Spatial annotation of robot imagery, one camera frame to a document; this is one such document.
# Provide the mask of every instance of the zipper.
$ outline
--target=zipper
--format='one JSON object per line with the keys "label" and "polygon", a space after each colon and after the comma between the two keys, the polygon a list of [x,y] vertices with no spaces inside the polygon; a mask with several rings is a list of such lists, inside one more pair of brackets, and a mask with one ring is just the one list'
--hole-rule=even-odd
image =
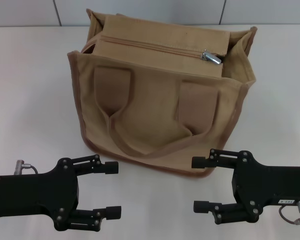
{"label": "zipper", "polygon": [[143,48],[143,49],[149,49],[149,50],[154,50],[158,52],[163,52],[163,53],[168,53],[168,54],[175,54],[175,55],[180,55],[180,56],[185,56],[185,57],[190,57],[190,58],[196,58],[196,59],[201,59],[204,61],[212,62],[216,65],[219,65],[222,63],[222,60],[217,57],[217,54],[211,53],[207,50],[204,50],[204,52],[194,52],[194,51],[185,51],[185,50],[178,50],[176,51],[175,48],[171,47],[164,47],[164,46],[153,46],[153,44],[148,44],[148,43],[140,43],[136,41],[130,41],[130,40],[122,40],[122,39],[117,39],[114,37],[105,37],[102,36],[100,39],[103,42],[108,42],[108,43],[113,43],[113,44],[121,44],[121,45],[126,45],[126,46],[132,46],[132,47],[137,47],[137,48]]}

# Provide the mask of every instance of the brown edge trim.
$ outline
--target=brown edge trim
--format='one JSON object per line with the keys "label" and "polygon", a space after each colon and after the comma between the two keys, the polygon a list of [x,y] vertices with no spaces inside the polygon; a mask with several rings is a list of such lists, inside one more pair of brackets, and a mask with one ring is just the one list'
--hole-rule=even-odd
{"label": "brown edge trim", "polygon": [[255,38],[255,35],[257,33],[257,30],[258,30],[258,28],[256,26],[253,26],[253,27],[250,28],[251,36],[250,36],[249,41],[248,41],[248,43],[246,45],[246,48],[244,50],[244,52],[247,56],[250,53],[250,49],[251,49],[252,43],[254,42],[254,38]]}
{"label": "brown edge trim", "polygon": [[[257,33],[257,30],[258,29],[255,26],[250,28],[250,31],[252,32],[252,34],[251,34],[251,36],[248,40],[247,46],[244,50],[244,53],[247,56],[250,52],[250,48],[252,46],[252,43],[254,42],[254,37]],[[221,136],[220,141],[217,145],[218,149],[223,149],[225,147],[226,142],[228,141],[228,139],[229,139],[231,133],[233,132],[233,130],[235,129],[235,126],[236,126],[236,124],[239,120],[239,117],[240,117],[240,114],[241,114],[241,111],[242,111],[244,100],[245,100],[245,98],[247,96],[247,93],[248,93],[248,90],[249,90],[249,85],[248,84],[243,84],[240,87],[238,98],[237,98],[237,101],[235,103],[235,108],[234,108],[234,111],[232,113],[232,117],[231,117],[230,121],[228,122],[228,124],[226,125],[226,127],[223,131],[223,135]]]}
{"label": "brown edge trim", "polygon": [[138,162],[129,158],[126,158],[124,156],[120,156],[102,149],[99,149],[97,146],[95,146],[86,136],[86,126],[85,122],[82,116],[82,110],[81,110],[81,103],[80,103],[80,82],[79,82],[79,70],[78,70],[78,62],[77,57],[78,54],[80,54],[78,51],[72,51],[67,54],[69,63],[70,63],[70,69],[71,69],[71,77],[72,77],[72,87],[73,87],[73,96],[74,96],[74,103],[76,107],[76,111],[78,114],[79,122],[80,122],[80,130],[81,130],[81,137],[86,144],[86,146],[93,152],[103,154],[109,157],[114,157],[116,159],[120,159],[122,161],[125,161],[127,163],[137,164],[140,166],[148,167],[154,170],[159,170],[163,172],[169,172],[172,174],[177,175],[183,175],[187,177],[207,177],[212,173],[214,168],[207,168],[204,172],[189,172],[184,170],[177,170],[169,167],[160,167],[160,166],[154,166],[149,165],[143,162]]}
{"label": "brown edge trim", "polygon": [[88,17],[91,19],[92,10],[87,8],[85,11],[88,14]]}

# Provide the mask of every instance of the tile grout line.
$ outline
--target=tile grout line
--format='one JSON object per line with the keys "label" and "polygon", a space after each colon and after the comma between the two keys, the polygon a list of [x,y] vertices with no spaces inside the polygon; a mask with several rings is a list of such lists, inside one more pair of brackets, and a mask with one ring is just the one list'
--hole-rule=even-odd
{"label": "tile grout line", "polygon": [[220,16],[219,25],[221,25],[222,17],[224,16],[224,11],[225,11],[226,2],[227,2],[227,0],[224,0],[223,8],[222,8],[221,16]]}
{"label": "tile grout line", "polygon": [[56,16],[57,16],[58,21],[59,21],[59,26],[62,27],[61,20],[60,20],[60,16],[59,16],[58,9],[57,9],[56,0],[52,0],[52,1],[53,1],[53,5],[54,5],[54,9],[55,9]]}

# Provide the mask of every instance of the bag handle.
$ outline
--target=bag handle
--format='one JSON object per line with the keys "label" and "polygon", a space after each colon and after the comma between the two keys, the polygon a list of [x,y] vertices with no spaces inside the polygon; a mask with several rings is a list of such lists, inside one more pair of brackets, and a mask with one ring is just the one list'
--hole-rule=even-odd
{"label": "bag handle", "polygon": [[218,91],[201,84],[182,82],[177,118],[193,135],[150,152],[142,153],[129,146],[116,130],[116,121],[130,100],[131,72],[127,69],[96,67],[94,70],[95,102],[106,121],[107,130],[117,147],[130,157],[158,158],[202,141],[212,127]]}

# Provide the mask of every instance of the black mechanical linkage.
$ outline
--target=black mechanical linkage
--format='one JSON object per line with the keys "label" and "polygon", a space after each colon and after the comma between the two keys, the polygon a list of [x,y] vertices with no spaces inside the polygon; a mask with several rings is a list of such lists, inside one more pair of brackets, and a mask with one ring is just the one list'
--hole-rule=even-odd
{"label": "black mechanical linkage", "polygon": [[121,206],[78,210],[77,176],[117,174],[118,169],[118,162],[102,164],[99,155],[93,155],[76,159],[61,158],[56,167],[46,173],[0,176],[0,217],[44,214],[52,218],[54,228],[58,231],[74,229],[98,232],[104,218],[121,218]]}
{"label": "black mechanical linkage", "polygon": [[211,149],[209,158],[194,156],[192,168],[234,169],[232,191],[236,203],[195,201],[195,213],[212,212],[216,224],[259,220],[264,207],[298,206],[300,212],[300,167],[265,166],[249,151]]}

